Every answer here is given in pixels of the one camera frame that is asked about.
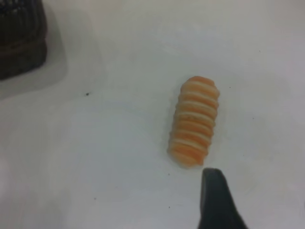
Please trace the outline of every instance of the black object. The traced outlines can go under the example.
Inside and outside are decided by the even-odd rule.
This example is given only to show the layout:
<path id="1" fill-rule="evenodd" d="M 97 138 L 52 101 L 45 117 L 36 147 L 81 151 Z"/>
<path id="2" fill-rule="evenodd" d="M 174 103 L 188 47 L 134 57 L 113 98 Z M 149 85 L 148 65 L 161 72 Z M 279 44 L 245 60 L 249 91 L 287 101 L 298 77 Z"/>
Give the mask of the black object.
<path id="1" fill-rule="evenodd" d="M 41 0 L 0 0 L 0 80 L 45 62 L 46 33 Z"/>
<path id="2" fill-rule="evenodd" d="M 247 229 L 219 169 L 203 170 L 200 211 L 198 229 Z"/>

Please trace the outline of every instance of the dark basket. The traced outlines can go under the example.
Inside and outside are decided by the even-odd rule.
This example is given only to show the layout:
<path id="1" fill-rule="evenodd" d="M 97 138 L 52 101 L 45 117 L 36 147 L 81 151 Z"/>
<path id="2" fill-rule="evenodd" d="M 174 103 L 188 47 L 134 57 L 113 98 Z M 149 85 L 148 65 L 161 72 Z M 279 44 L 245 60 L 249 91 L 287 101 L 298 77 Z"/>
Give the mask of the dark basket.
<path id="1" fill-rule="evenodd" d="M 47 22 L 41 0 L 0 0 L 0 80 L 46 60 Z"/>

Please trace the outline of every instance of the ribbed orange toy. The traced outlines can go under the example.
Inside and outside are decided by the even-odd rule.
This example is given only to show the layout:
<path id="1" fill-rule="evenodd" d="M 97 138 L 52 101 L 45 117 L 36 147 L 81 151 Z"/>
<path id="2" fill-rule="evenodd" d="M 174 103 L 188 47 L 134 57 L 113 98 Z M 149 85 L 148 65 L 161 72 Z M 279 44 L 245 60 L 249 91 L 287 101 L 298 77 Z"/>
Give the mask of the ribbed orange toy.
<path id="1" fill-rule="evenodd" d="M 214 81 L 194 76 L 181 87 L 169 151 L 182 165 L 202 165 L 211 144 L 219 91 Z"/>

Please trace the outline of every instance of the white surface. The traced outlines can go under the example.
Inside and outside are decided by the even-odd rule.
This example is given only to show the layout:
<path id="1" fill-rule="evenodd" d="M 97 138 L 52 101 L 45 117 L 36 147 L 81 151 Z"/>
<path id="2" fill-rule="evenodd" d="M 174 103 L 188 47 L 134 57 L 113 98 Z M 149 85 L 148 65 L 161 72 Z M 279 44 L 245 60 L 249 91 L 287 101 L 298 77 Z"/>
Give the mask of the white surface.
<path id="1" fill-rule="evenodd" d="M 166 154 L 194 75 L 221 92 L 205 166 L 248 226 L 305 228 L 303 0 L 45 8 L 47 64 L 0 83 L 1 229 L 196 228 L 201 169 Z"/>

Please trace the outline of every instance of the orange striped object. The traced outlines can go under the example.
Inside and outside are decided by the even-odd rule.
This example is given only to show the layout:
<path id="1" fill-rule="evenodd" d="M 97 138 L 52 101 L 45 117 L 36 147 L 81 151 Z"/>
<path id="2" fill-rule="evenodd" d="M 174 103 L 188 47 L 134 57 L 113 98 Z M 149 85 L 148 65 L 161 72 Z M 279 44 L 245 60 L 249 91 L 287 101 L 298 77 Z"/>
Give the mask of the orange striped object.
<path id="1" fill-rule="evenodd" d="M 194 76 L 181 87 L 169 151 L 182 165 L 202 165 L 211 144 L 219 91 L 214 81 Z"/>

